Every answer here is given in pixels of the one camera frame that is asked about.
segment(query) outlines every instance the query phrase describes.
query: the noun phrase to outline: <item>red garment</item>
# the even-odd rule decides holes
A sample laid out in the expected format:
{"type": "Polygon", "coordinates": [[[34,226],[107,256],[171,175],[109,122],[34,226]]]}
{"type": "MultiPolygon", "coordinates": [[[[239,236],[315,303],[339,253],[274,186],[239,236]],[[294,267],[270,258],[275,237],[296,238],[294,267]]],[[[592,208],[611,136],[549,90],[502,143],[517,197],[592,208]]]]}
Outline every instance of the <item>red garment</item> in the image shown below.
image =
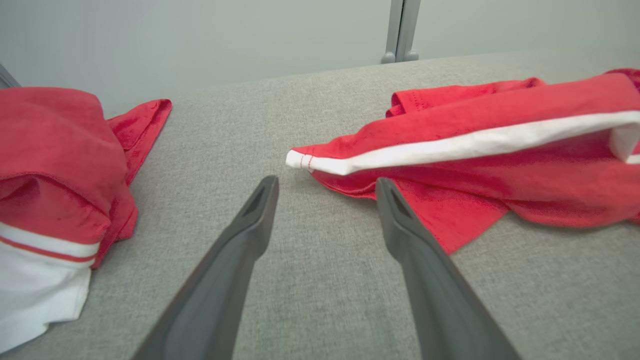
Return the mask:
{"type": "Polygon", "coordinates": [[[105,121],[86,92],[0,90],[0,241],[97,268],[133,232],[129,184],[171,107],[150,101],[105,121]]]}
{"type": "Polygon", "coordinates": [[[375,199],[391,178],[448,254],[509,210],[548,225],[640,224],[640,70],[397,92],[387,118],[287,164],[375,199]]]}

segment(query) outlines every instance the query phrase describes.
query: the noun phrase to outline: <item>gray fabric surface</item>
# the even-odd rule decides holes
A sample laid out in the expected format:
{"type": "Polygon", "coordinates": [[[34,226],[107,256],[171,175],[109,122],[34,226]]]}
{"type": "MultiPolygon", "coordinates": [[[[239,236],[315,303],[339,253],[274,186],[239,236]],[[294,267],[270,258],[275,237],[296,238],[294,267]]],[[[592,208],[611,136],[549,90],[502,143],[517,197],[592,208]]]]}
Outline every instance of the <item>gray fabric surface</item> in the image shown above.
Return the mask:
{"type": "MultiPolygon", "coordinates": [[[[256,264],[236,359],[417,359],[399,265],[372,201],[285,168],[295,145],[384,116],[393,91],[640,67],[640,53],[492,54],[269,79],[174,99],[132,184],[134,236],[94,272],[78,321],[3,359],[127,359],[259,180],[280,177],[269,249],[256,264]]],[[[453,255],[524,359],[637,359],[640,227],[555,229],[507,215],[453,255]]]]}

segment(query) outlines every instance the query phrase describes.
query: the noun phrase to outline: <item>red and white garment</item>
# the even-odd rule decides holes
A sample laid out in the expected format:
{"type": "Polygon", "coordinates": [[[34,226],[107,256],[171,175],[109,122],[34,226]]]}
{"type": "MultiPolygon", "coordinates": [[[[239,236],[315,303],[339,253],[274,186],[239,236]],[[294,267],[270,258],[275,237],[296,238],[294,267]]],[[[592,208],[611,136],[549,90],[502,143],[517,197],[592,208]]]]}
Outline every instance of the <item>red and white garment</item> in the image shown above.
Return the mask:
{"type": "Polygon", "coordinates": [[[0,90],[0,353],[78,318],[90,268],[132,235],[129,184],[171,107],[105,120],[86,92],[0,90]]]}
{"type": "Polygon", "coordinates": [[[548,225],[640,224],[640,70],[397,92],[387,117],[286,164],[351,197],[391,178],[448,254],[509,210],[548,225]]]}

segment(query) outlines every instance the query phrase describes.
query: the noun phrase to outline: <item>white panel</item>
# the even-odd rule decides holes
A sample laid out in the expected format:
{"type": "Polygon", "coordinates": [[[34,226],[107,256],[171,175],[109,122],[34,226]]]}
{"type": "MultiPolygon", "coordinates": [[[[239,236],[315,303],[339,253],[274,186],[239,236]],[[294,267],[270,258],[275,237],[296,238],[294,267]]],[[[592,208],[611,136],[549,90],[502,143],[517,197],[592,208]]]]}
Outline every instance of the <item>white panel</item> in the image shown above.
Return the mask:
{"type": "Polygon", "coordinates": [[[390,0],[2,0],[0,62],[22,86],[106,112],[212,85],[377,64],[390,0]]]}
{"type": "Polygon", "coordinates": [[[422,0],[421,59],[539,47],[637,47],[638,0],[422,0]]]}

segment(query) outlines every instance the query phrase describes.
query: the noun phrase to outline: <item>red fabric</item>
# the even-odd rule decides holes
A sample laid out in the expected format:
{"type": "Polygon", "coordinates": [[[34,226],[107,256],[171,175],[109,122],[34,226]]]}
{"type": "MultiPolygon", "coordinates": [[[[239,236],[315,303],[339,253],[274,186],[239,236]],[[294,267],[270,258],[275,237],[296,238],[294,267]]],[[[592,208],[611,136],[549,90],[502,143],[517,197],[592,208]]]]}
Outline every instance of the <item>red fabric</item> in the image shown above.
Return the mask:
{"type": "MultiPolygon", "coordinates": [[[[639,84],[640,71],[621,69],[557,85],[531,78],[407,90],[393,95],[385,119],[354,135],[293,150],[346,159],[482,129],[637,111],[639,84]]],[[[600,131],[508,154],[361,170],[346,176],[318,170],[312,175],[331,190],[369,199],[375,199],[378,177],[393,179],[422,223],[451,254],[509,210],[548,225],[593,227],[625,219],[640,224],[640,165],[615,158],[608,141],[609,131],[600,131]]]]}
{"type": "Polygon", "coordinates": [[[105,121],[98,98],[86,92],[0,90],[0,222],[99,243],[98,267],[113,242],[132,234],[138,210],[128,185],[171,107],[150,101],[105,121]]]}

